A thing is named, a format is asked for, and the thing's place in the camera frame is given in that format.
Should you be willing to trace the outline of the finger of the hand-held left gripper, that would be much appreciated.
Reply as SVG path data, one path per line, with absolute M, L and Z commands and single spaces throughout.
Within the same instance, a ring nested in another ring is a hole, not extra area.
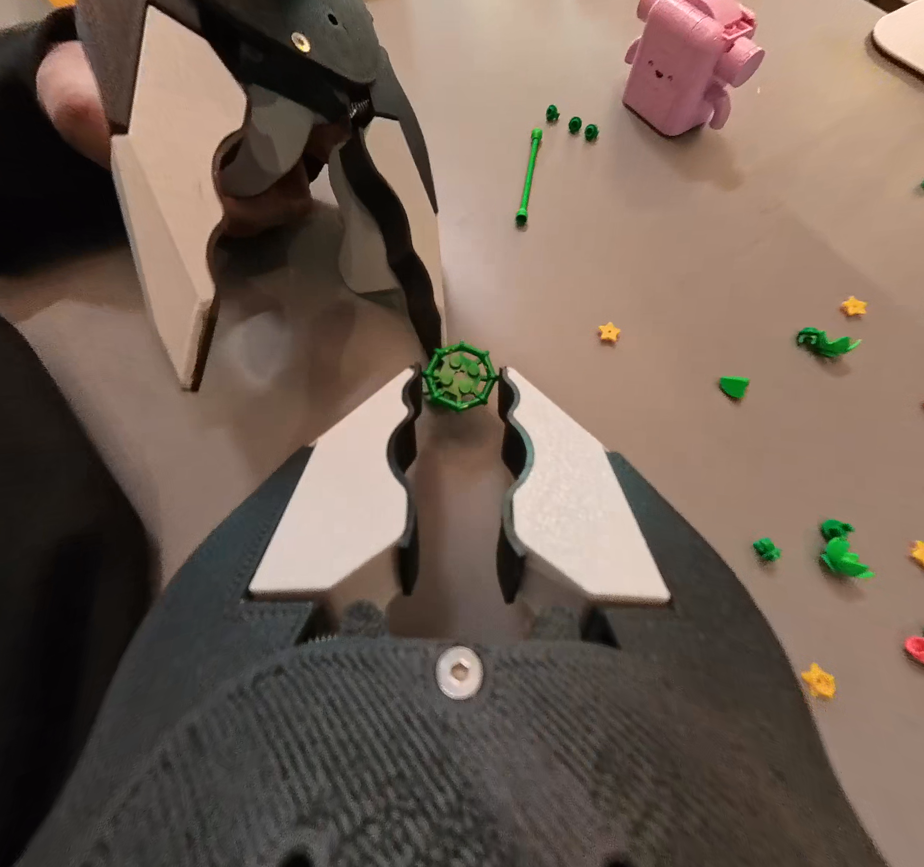
M 216 317 L 212 256 L 225 209 L 215 176 L 247 112 L 245 91 L 209 42 L 148 6 L 111 168 L 148 314 L 187 391 L 202 380 Z
M 358 295 L 398 292 L 428 356 L 446 344 L 438 203 L 419 127 L 369 122 L 331 154 L 343 219 L 341 276 Z

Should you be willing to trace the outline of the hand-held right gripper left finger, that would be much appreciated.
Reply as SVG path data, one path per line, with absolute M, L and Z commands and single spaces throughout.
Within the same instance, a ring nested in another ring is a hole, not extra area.
M 248 586 L 255 600 L 389 606 L 420 572 L 408 471 L 422 370 L 407 367 L 316 439 Z

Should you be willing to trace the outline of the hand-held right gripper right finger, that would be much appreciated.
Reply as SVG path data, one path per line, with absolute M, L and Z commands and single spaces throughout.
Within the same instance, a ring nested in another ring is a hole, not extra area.
M 498 581 L 504 602 L 666 607 L 671 594 L 616 476 L 610 452 L 519 371 L 502 368 Z

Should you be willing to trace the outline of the green spoked wheel piece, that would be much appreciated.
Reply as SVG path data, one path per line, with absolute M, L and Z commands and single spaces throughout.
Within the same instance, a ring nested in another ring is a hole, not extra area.
M 485 373 L 487 374 L 487 382 L 482 393 L 477 397 L 477 399 L 469 402 L 468 404 L 443 402 L 441 399 L 437 398 L 437 391 L 434 386 L 434 374 L 439 367 L 442 358 L 446 354 L 456 352 L 465 352 L 469 355 L 472 355 L 473 357 L 476 357 L 482 362 Z M 459 341 L 456 344 L 435 349 L 429 362 L 422 371 L 422 383 L 425 390 L 425 396 L 429 399 L 429 401 L 434 406 L 444 408 L 448 411 L 454 411 L 456 413 L 470 411 L 478 407 L 486 406 L 489 402 L 489 399 L 491 398 L 491 393 L 495 388 L 498 380 L 499 374 L 492 364 L 490 351 L 487 349 L 478 348 L 466 341 Z

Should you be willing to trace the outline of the green round plate nut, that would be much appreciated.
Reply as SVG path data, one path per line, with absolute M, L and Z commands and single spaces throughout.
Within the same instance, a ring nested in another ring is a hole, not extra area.
M 465 352 L 446 354 L 434 374 L 437 398 L 468 404 L 482 393 L 487 374 L 480 360 Z

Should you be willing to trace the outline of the thin green rod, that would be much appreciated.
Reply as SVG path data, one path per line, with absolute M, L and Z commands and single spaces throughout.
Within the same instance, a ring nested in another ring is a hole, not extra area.
M 543 129 L 535 128 L 530 133 L 529 154 L 526 163 L 523 188 L 519 199 L 518 207 L 514 214 L 514 224 L 517 229 L 525 228 L 528 222 L 529 202 L 535 176 L 535 168 L 539 155 L 539 149 L 543 141 Z

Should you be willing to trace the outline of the person's left forearm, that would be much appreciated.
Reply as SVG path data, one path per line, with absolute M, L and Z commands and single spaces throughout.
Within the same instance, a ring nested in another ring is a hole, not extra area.
M 2 274 L 127 238 L 111 174 L 69 145 L 40 103 L 41 62 L 64 44 L 78 44 L 73 6 L 2 30 Z

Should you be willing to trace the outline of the person's left hand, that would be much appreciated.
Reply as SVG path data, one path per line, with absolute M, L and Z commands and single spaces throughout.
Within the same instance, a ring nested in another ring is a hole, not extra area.
M 110 132 L 96 79 L 78 41 L 56 44 L 36 77 L 38 102 L 64 142 L 103 169 L 110 168 Z M 310 183 L 327 161 L 330 146 L 323 127 L 308 137 L 301 161 L 266 190 L 239 198 L 221 192 L 225 235 L 254 237 L 301 221 L 310 211 Z

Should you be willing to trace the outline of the bright green leaves piece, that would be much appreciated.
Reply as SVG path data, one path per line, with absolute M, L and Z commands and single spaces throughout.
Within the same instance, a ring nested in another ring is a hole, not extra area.
M 859 555 L 852 551 L 849 539 L 844 536 L 830 538 L 820 554 L 820 561 L 834 575 L 860 580 L 869 580 L 875 577 L 875 572 L 865 563 Z

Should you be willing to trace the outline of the person's black jacket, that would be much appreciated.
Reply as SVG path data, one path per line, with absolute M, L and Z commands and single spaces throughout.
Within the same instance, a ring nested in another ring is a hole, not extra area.
M 154 592 L 133 505 L 24 336 L 1 324 L 1 863 L 84 746 Z

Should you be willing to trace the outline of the green curled leaves piece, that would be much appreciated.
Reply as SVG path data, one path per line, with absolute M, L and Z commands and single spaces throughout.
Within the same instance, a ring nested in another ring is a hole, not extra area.
M 807 326 L 800 329 L 795 336 L 798 347 L 811 353 L 814 357 L 825 360 L 838 360 L 851 353 L 862 344 L 861 339 L 849 336 L 831 338 L 826 330 Z

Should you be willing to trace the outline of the pink toy figure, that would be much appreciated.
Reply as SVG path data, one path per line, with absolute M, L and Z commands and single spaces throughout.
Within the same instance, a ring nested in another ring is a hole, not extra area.
M 723 129 L 729 90 L 759 68 L 756 14 L 739 0 L 640 0 L 641 35 L 629 46 L 622 101 L 664 137 Z

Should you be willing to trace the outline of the white flat board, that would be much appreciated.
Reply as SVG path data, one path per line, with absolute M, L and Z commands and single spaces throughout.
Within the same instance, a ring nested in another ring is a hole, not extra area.
M 923 79 L 923 0 L 880 18 L 872 29 L 872 42 L 883 56 Z

